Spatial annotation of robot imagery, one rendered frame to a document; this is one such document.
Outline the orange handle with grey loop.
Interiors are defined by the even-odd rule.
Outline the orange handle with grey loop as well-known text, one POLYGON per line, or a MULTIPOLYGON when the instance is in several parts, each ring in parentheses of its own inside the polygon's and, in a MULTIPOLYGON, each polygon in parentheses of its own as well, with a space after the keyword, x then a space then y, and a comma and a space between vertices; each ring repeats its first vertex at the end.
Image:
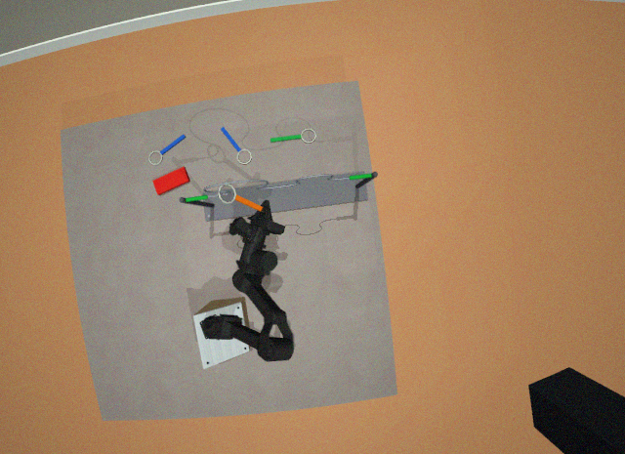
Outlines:
POLYGON ((225 203, 229 204, 229 203, 232 203, 234 200, 237 200, 237 201, 239 201, 239 202, 241 202, 241 203, 243 203, 243 204, 245 204, 245 205, 248 205, 248 206, 252 207, 253 209, 256 209, 256 210, 258 210, 258 211, 260 211, 260 212, 261 212, 261 210, 262 210, 262 208, 263 208, 262 206, 257 205, 257 204, 255 204, 254 202, 252 202, 252 201, 250 201, 250 200, 248 200, 248 199, 245 199, 245 198, 243 198, 243 197, 241 197, 241 196, 237 195, 237 194, 236 194, 236 191, 235 191, 235 188, 233 188, 233 186, 231 186, 231 185, 222 185, 222 186, 220 186, 220 187, 219 187, 219 190, 218 190, 218 191, 221 191, 221 188, 222 188, 223 186, 230 186, 230 187, 231 187, 231 189, 233 189, 233 192, 234 192, 234 197, 233 197, 233 199, 232 199, 231 201, 225 201, 225 200, 222 198, 221 194, 220 194, 220 193, 218 193, 218 195, 219 195, 220 199, 221 199, 223 202, 225 202, 225 203))

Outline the green handle with white loop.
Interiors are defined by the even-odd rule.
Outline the green handle with white loop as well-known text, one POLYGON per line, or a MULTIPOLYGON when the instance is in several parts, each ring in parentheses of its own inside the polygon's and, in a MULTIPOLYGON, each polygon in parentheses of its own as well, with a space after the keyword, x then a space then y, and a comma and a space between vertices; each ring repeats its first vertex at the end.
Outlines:
POLYGON ((294 140, 294 139, 302 139, 302 140, 303 140, 303 142, 305 142, 305 143, 307 143, 307 144, 308 144, 308 143, 312 143, 312 142, 315 140, 315 138, 316 138, 316 132, 315 132, 313 129, 310 129, 310 128, 309 128, 309 129, 305 129, 304 131, 302 131, 302 134, 300 134, 300 135, 284 136, 284 137, 280 137, 280 138, 271 139, 271 142, 278 142, 278 141, 285 141, 285 140, 294 140), (313 139, 311 142, 307 142, 307 141, 305 141, 305 140, 303 139, 302 134, 303 134, 306 130, 311 130, 311 131, 313 131, 313 132, 314 132, 314 139, 313 139))

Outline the red rectangular block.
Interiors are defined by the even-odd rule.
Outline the red rectangular block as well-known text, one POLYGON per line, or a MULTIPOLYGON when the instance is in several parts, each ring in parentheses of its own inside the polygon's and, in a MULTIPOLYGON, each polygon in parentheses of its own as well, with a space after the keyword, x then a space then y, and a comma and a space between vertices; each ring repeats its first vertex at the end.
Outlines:
POLYGON ((187 182, 190 182, 190 179, 185 166, 153 180, 157 194, 162 194, 187 182))

